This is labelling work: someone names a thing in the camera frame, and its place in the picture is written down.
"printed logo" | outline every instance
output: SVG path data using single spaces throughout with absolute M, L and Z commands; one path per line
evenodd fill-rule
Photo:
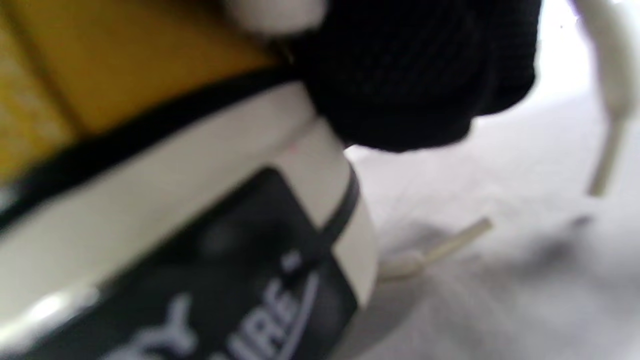
M 137 331 L 128 344 L 114 349 L 100 360 L 161 360 L 161 356 L 151 354 L 153 350 L 160 349 L 180 358 L 191 355 L 198 346 L 198 337 L 189 328 L 190 307 L 191 295 L 176 295 L 169 303 L 164 325 Z
M 293 272 L 302 264 L 296 250 L 281 259 L 285 272 Z M 262 293 L 262 303 L 253 308 L 235 332 L 227 337 L 226 351 L 216 352 L 207 360 L 290 360 L 307 328 L 316 301 L 319 276 L 307 277 L 302 300 L 273 278 Z
M 294 250 L 281 259 L 286 273 L 300 268 L 302 257 Z M 307 328 L 316 301 L 317 273 L 308 275 L 302 299 L 286 289 L 283 280 L 272 278 L 262 293 L 262 302 L 243 316 L 237 329 L 227 336 L 225 351 L 211 354 L 207 360 L 290 360 Z M 189 328 L 191 295 L 176 295 L 169 304 L 166 323 L 137 331 L 132 340 L 100 360 L 165 360 L 154 350 L 166 350 L 179 359 L 192 355 L 198 337 Z

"white rubber sole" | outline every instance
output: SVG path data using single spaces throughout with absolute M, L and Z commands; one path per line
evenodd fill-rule
M 51 294 L 116 277 L 269 166 L 281 171 L 318 227 L 348 186 L 342 144 L 299 83 L 212 114 L 42 204 L 0 238 L 0 344 L 3 326 L 15 323 L 17 314 Z M 366 305 L 378 250 L 363 201 L 333 253 L 359 305 Z

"black stripe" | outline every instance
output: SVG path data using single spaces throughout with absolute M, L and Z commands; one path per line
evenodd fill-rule
M 0 189 L 0 231 L 43 201 L 87 182 L 173 132 L 240 99 L 293 80 L 286 69 L 260 70 L 162 104 L 124 126 L 83 142 Z
M 358 182 L 358 176 L 353 170 L 353 167 L 350 167 L 350 170 L 347 189 L 342 196 L 340 205 L 320 230 L 319 239 L 316 242 L 317 249 L 312 252 L 313 257 L 306 259 L 303 266 L 294 273 L 289 274 L 285 284 L 298 281 L 301 277 L 307 276 L 309 272 L 327 261 L 327 259 L 333 258 L 331 252 L 333 244 L 345 230 L 349 221 L 351 221 L 358 206 L 358 201 L 360 200 L 360 183 Z
M 329 243 L 333 245 L 338 239 L 344 228 L 351 220 L 356 206 L 358 206 L 358 199 L 360 198 L 360 185 L 358 184 L 358 176 L 353 168 L 349 174 L 349 184 L 347 190 L 342 196 L 340 206 L 335 210 L 331 219 L 327 221 L 326 225 L 320 232 L 321 243 Z

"floor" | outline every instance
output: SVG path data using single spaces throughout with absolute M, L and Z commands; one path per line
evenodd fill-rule
M 586 196 L 605 118 L 575 18 L 548 3 L 524 103 L 445 149 L 347 151 L 385 256 L 495 229 L 379 284 L 334 359 L 640 359 L 640 124 L 607 196 Z

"black fabric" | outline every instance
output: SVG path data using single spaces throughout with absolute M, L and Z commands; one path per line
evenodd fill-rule
M 290 48 L 349 143 L 387 151 L 462 139 L 534 83 L 541 0 L 333 0 Z

